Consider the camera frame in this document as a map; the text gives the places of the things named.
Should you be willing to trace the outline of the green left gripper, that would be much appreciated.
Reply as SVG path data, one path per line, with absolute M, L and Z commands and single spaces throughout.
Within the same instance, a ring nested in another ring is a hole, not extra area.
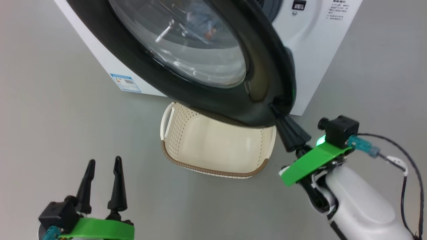
M 81 180 L 76 198 L 78 204 L 76 211 L 83 214 L 91 214 L 90 205 L 91 183 L 95 175 L 96 161 L 91 159 Z M 60 238 L 66 239 L 96 239 L 96 240 L 134 240 L 135 227 L 130 221 L 121 220 L 121 211 L 128 208 L 122 158 L 117 156 L 113 167 L 114 182 L 111 199 L 108 201 L 108 209 L 111 210 L 108 217 L 103 219 L 81 218 L 77 213 L 60 214 L 59 227 L 64 229 Z

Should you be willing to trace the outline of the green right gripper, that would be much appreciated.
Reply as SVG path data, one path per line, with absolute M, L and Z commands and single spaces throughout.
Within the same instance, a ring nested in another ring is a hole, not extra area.
M 311 140 L 311 136 L 302 129 L 289 115 L 284 114 L 276 105 L 269 105 L 276 117 L 276 128 L 287 152 L 296 151 L 301 145 Z M 285 166 L 279 176 L 286 186 L 291 186 L 328 163 L 338 161 L 351 150 L 343 149 L 326 142 L 326 135 L 320 137 L 316 147 L 297 159 L 293 164 Z

